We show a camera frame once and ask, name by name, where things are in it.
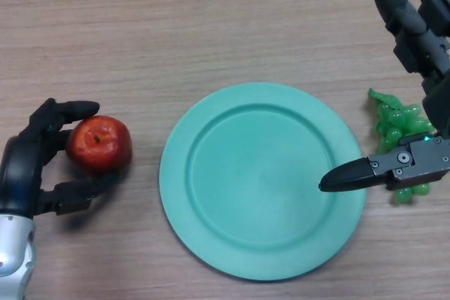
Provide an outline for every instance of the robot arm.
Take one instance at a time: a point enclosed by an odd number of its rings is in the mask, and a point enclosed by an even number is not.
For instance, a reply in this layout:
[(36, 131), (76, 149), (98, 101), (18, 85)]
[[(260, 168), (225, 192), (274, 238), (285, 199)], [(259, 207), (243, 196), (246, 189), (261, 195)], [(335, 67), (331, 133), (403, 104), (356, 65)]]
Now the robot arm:
[(328, 172), (324, 192), (358, 190), (386, 184), (388, 190), (440, 180), (450, 171), (450, 0), (421, 0), (417, 11), (408, 0), (375, 0), (395, 38), (394, 53), (409, 73), (423, 78), (423, 108), (435, 135), (399, 140), (384, 155), (371, 155)]
[(70, 135), (70, 130), (61, 130), (64, 124), (93, 116), (98, 109), (95, 102), (57, 103), (50, 98), (8, 140), (0, 164), (0, 300), (24, 298), (36, 260), (34, 216), (88, 209), (93, 198), (118, 183), (120, 174), (111, 173), (60, 183), (52, 191), (41, 189), (43, 167), (65, 149)]

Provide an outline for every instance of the apple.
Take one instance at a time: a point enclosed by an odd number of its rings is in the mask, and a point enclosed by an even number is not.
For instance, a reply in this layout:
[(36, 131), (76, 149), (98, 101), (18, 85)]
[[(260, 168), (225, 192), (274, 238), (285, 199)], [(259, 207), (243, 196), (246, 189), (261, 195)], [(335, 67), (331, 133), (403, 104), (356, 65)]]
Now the apple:
[(65, 151), (92, 175), (122, 170), (133, 156), (128, 128), (114, 117), (103, 115), (81, 121), (70, 133)]

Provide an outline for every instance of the green grapes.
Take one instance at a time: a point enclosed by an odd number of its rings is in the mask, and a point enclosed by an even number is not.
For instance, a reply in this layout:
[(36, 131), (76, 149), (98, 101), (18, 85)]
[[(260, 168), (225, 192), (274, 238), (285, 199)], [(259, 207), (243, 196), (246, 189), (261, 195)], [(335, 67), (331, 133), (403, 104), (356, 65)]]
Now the green grapes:
[[(421, 117), (419, 105), (402, 105), (400, 100), (390, 94), (378, 93), (369, 89), (368, 94), (378, 102), (379, 121), (375, 130), (380, 135), (378, 152), (389, 152), (397, 147), (399, 139), (418, 133), (432, 133), (435, 128), (430, 121)], [(413, 195), (425, 196), (430, 193), (429, 184), (420, 184), (394, 192), (397, 204), (408, 203)]]
[(394, 200), (397, 204), (406, 204), (413, 197), (413, 189), (405, 188), (394, 191)]

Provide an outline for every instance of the plate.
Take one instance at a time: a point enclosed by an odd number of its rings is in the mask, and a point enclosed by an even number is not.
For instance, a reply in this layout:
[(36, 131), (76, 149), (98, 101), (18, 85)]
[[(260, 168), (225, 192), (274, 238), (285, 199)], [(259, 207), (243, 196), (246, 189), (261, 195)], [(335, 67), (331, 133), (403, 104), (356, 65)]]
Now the plate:
[(194, 105), (171, 132), (160, 194), (179, 239), (206, 264), (249, 280), (309, 272), (354, 232), (365, 190), (323, 193), (322, 176), (361, 152), (315, 97), (247, 83)]

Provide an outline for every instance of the wood grain surface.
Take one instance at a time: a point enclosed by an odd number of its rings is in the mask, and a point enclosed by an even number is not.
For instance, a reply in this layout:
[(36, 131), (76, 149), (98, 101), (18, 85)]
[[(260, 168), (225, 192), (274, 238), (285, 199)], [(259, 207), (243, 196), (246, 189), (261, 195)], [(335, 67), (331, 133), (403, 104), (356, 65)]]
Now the wood grain surface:
[[(129, 178), (94, 212), (36, 217), (30, 300), (413, 300), (450, 294), (449, 178), (412, 206), (368, 190), (358, 231), (323, 268), (260, 284), (213, 271), (177, 240), (158, 166), (182, 114), (244, 81), (308, 91), (375, 150), (367, 89), (423, 97), (373, 0), (0, 0), (0, 143), (48, 97), (97, 100), (134, 139)], [(45, 188), (67, 180), (61, 154)]]

